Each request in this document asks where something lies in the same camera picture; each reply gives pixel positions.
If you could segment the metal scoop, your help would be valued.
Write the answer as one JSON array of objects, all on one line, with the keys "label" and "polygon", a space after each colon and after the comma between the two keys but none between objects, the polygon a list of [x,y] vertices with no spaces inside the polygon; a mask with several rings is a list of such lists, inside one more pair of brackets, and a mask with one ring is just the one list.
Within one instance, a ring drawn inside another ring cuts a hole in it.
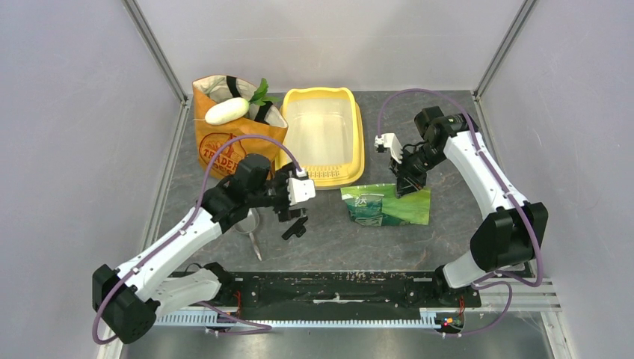
[{"label": "metal scoop", "polygon": [[249,238],[254,253],[258,261],[262,261],[262,252],[259,243],[255,237],[256,230],[259,227],[260,218],[256,209],[249,209],[247,217],[236,223],[233,229],[237,232]]}]

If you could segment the black bag clip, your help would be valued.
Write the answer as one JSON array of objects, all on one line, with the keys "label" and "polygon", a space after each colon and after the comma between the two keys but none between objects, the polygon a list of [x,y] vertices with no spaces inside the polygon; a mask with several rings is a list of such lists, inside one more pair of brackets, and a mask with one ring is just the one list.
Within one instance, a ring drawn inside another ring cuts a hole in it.
[{"label": "black bag clip", "polygon": [[308,217],[299,218],[294,224],[292,224],[283,234],[283,240],[289,240],[292,236],[301,238],[307,231],[305,224]]}]

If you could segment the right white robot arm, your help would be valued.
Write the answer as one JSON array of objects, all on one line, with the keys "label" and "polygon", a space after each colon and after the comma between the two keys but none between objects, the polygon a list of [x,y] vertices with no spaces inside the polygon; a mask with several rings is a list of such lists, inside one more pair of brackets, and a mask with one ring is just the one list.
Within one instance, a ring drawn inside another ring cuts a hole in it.
[{"label": "right white robot arm", "polygon": [[507,275],[508,267],[530,260],[540,262],[548,211],[511,184],[491,158],[471,116],[464,111],[445,115],[434,106],[421,110],[414,123],[422,137],[416,144],[401,144],[393,133],[375,139],[377,150],[390,152],[398,197],[423,189],[428,172],[448,160],[464,178],[483,219],[467,252],[435,271],[433,299],[452,305],[463,288],[478,280]]}]

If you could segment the green litter bag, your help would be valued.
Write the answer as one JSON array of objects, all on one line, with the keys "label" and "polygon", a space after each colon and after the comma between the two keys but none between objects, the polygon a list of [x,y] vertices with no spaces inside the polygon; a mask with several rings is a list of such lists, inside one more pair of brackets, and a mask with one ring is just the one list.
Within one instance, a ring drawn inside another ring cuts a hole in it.
[{"label": "green litter bag", "polygon": [[431,192],[427,189],[396,196],[390,183],[349,186],[340,189],[351,221],[367,227],[427,225],[430,220]]}]

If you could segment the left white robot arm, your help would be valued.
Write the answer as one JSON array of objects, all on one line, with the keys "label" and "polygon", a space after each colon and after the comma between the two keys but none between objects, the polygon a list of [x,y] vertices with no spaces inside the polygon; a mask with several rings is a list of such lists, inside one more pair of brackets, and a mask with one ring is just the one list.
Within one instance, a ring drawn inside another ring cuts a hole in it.
[{"label": "left white robot arm", "polygon": [[271,208],[280,222],[293,221],[283,239],[302,236],[307,214],[299,203],[316,195],[306,170],[288,163],[272,172],[270,161],[250,154],[196,201],[185,217],[149,248],[116,268],[104,264],[92,274],[93,326],[104,322],[113,339],[130,344],[157,318],[190,304],[225,305],[235,294],[231,275],[218,264],[173,278],[186,259],[219,239],[257,208]]}]

